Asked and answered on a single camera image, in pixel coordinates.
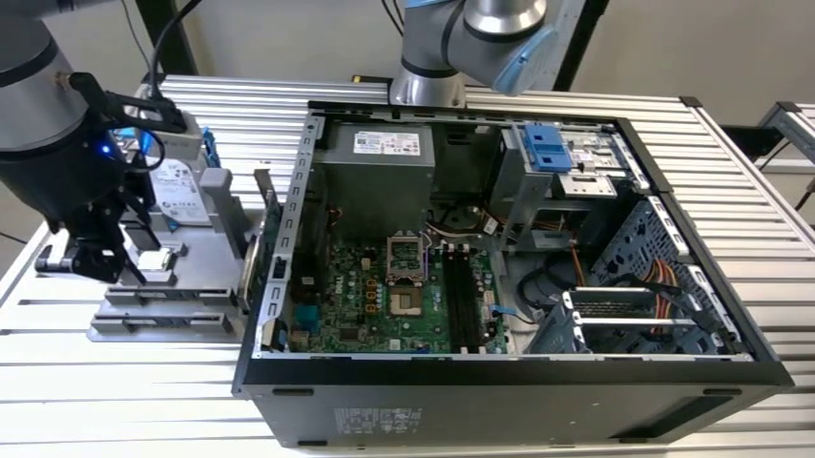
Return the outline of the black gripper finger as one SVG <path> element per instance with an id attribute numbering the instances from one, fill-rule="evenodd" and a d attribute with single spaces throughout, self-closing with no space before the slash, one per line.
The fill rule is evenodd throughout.
<path id="1" fill-rule="evenodd" d="M 107 283 L 117 283 L 130 273 L 139 284 L 147 279 L 126 250 L 121 219 L 127 206 L 121 202 L 98 202 L 81 206 L 50 230 L 69 231 L 70 237 L 61 259 L 51 258 L 54 246 L 41 251 L 35 269 L 43 274 L 74 274 Z"/>
<path id="2" fill-rule="evenodd" d="M 155 206 L 155 192 L 150 183 L 135 183 L 123 187 L 122 199 L 127 205 L 121 223 L 127 235 L 141 251 L 155 251 L 161 242 L 153 229 L 150 211 Z"/>

